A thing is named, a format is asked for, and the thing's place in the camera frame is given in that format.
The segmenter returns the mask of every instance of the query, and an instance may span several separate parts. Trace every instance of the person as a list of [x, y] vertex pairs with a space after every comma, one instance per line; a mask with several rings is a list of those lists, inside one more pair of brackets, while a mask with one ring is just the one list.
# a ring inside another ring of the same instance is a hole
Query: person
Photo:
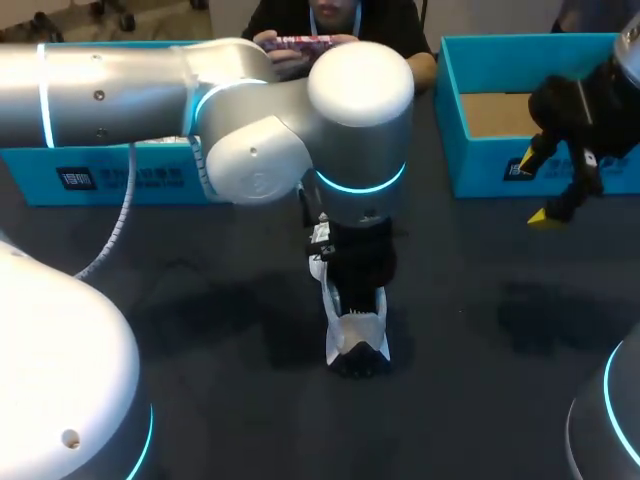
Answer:
[[640, 0], [564, 0], [551, 32], [619, 32], [639, 12]]
[[[436, 62], [413, 0], [261, 0], [242, 37], [258, 45], [277, 36], [331, 35], [336, 44], [381, 43], [402, 55], [413, 72], [416, 92], [432, 87]], [[283, 79], [308, 74], [299, 52], [269, 53]]]

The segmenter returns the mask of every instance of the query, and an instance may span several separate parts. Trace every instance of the smartphone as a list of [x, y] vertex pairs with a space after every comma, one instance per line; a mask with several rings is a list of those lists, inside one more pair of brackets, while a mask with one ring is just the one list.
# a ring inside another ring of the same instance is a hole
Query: smartphone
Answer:
[[309, 60], [315, 61], [333, 46], [334, 43], [329, 35], [320, 35], [315, 37], [277, 37], [274, 41], [265, 42], [262, 48], [267, 53], [274, 50], [295, 50]]

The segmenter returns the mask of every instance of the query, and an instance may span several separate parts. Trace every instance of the dark gray table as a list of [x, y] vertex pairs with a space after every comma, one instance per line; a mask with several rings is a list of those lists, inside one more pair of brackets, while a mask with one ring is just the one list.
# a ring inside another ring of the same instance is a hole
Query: dark gray table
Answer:
[[[322, 366], [294, 199], [133, 211], [92, 282], [137, 334], [167, 478], [568, 478], [572, 397], [640, 311], [640, 202], [594, 201], [571, 229], [536, 233], [540, 200], [454, 201], [428, 96], [408, 176], [388, 288], [396, 371], [370, 381]], [[68, 272], [117, 215], [27, 209], [6, 171], [0, 187], [9, 237]], [[509, 331], [555, 348], [515, 353]]]

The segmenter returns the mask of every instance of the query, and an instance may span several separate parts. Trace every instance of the glowing blue light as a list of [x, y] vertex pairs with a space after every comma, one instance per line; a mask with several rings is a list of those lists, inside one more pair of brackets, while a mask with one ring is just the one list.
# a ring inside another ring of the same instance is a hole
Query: glowing blue light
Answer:
[[42, 114], [42, 128], [44, 130], [44, 139], [47, 147], [55, 148], [53, 143], [53, 131], [51, 130], [51, 113], [49, 111], [49, 79], [47, 78], [47, 56], [45, 54], [45, 44], [40, 43], [37, 47], [38, 60], [40, 61], [40, 83], [38, 90], [40, 91], [40, 112]]
[[638, 456], [636, 451], [633, 449], [633, 447], [629, 443], [629, 440], [627, 440], [627, 437], [625, 437], [624, 433], [622, 433], [622, 429], [618, 424], [618, 420], [616, 420], [616, 416], [613, 414], [613, 407], [611, 406], [611, 399], [609, 398], [609, 370], [611, 369], [611, 364], [613, 363], [613, 357], [615, 357], [616, 352], [620, 348], [620, 345], [618, 345], [616, 349], [613, 351], [613, 353], [609, 357], [607, 366], [604, 369], [604, 403], [605, 403], [605, 406], [607, 407], [609, 420], [611, 420], [611, 425], [613, 426], [613, 430], [616, 432], [616, 435], [618, 435], [618, 439], [620, 440], [620, 443], [622, 443], [622, 446], [627, 451], [627, 453], [631, 455], [631, 458], [633, 458], [636, 464], [640, 466], [640, 456]]
[[354, 193], [356, 195], [366, 195], [367, 193], [375, 193], [375, 192], [379, 192], [380, 190], [384, 190], [385, 188], [387, 188], [390, 185], [393, 185], [402, 175], [402, 172], [404, 172], [405, 167], [407, 166], [407, 164], [405, 163], [404, 165], [402, 165], [402, 167], [400, 168], [400, 170], [398, 171], [398, 173], [396, 173], [393, 178], [391, 180], [388, 180], [386, 182], [384, 182], [381, 185], [377, 185], [375, 187], [369, 187], [369, 188], [349, 188], [349, 187], [343, 187], [342, 185], [338, 185], [337, 183], [332, 182], [331, 180], [329, 180], [327, 177], [325, 177], [324, 175], [322, 175], [320, 172], [316, 172], [318, 174], [318, 176], [320, 177], [320, 179], [326, 183], [327, 185], [329, 185], [330, 187], [335, 188], [336, 190], [340, 190], [341, 192], [345, 192], [345, 193]]
[[202, 110], [202, 107], [204, 106], [204, 104], [207, 103], [207, 100], [209, 100], [218, 92], [227, 90], [228, 88], [231, 88], [231, 87], [237, 87], [238, 85], [264, 85], [265, 83], [267, 82], [265, 82], [264, 80], [256, 80], [255, 78], [243, 78], [232, 83], [224, 83], [222, 85], [218, 85], [217, 87], [213, 87], [211, 90], [205, 93], [204, 96], [198, 102], [198, 106], [196, 107], [196, 113], [194, 115], [194, 118], [196, 119], [196, 121], [198, 120], [198, 114], [200, 113], [200, 110]]
[[149, 446], [151, 445], [152, 435], [153, 435], [153, 406], [151, 407], [151, 418], [149, 420], [149, 433], [147, 434], [147, 441], [144, 444], [144, 448], [142, 449], [142, 453], [140, 454], [140, 458], [138, 459], [136, 466], [133, 467], [133, 470], [131, 470], [131, 473], [125, 480], [133, 480], [133, 477], [137, 475], [138, 471], [140, 470], [140, 467], [142, 467], [142, 462], [144, 462], [144, 457], [147, 456], [147, 452], [149, 451]]

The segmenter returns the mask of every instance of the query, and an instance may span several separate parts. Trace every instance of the lanyard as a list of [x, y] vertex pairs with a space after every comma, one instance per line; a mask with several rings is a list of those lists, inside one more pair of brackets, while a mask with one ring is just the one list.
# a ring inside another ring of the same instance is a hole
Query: lanyard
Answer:
[[[318, 27], [316, 26], [316, 17], [313, 15], [313, 9], [309, 8], [309, 23], [311, 23], [311, 35], [318, 36]], [[360, 36], [360, 23], [362, 23], [362, 4], [358, 3], [356, 8], [356, 18], [353, 21], [353, 36]]]

